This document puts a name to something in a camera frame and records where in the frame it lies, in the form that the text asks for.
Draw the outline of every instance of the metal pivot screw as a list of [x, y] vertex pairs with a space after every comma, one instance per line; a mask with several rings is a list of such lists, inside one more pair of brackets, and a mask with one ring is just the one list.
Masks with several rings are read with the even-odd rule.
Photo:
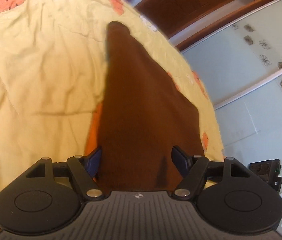
[[99, 189], [90, 189], [86, 192], [86, 195], [88, 197], [99, 197], [102, 194], [103, 194], [102, 191], [100, 191]]
[[174, 194], [178, 197], [187, 197], [188, 195], [190, 195], [190, 191], [184, 188], [179, 188], [175, 190]]

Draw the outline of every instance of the blue trigger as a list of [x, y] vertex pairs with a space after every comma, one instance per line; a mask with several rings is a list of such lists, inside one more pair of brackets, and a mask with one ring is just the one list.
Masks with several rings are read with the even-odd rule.
[[84, 158], [84, 169], [87, 171], [91, 178], [94, 178], [99, 170], [101, 155], [102, 148], [98, 147]]

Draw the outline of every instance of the black controller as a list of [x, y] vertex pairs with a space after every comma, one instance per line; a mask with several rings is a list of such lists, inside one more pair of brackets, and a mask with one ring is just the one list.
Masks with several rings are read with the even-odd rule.
[[[248, 169], [232, 157], [210, 162], [175, 146], [172, 161], [183, 180], [174, 192], [104, 195], [92, 179], [100, 157], [100, 148], [63, 163], [44, 157], [21, 174], [0, 192], [0, 240], [282, 240], [275, 231], [282, 218], [279, 160]], [[207, 180], [217, 184], [204, 189]]]

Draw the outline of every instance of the frosted glass panel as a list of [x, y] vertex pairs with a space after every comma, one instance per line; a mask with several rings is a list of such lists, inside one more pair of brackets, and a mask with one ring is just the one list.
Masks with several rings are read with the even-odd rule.
[[282, 0], [183, 53], [213, 104], [282, 68]]
[[268, 159], [282, 165], [282, 76], [216, 110], [216, 116], [226, 156], [244, 165]]

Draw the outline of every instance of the bed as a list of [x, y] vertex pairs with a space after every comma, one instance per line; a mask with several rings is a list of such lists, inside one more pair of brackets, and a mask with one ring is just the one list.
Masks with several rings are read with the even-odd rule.
[[145, 17], [122, 0], [0, 0], [0, 190], [42, 156], [83, 154], [103, 99], [106, 26], [119, 21], [199, 110], [205, 155], [223, 160], [199, 77]]

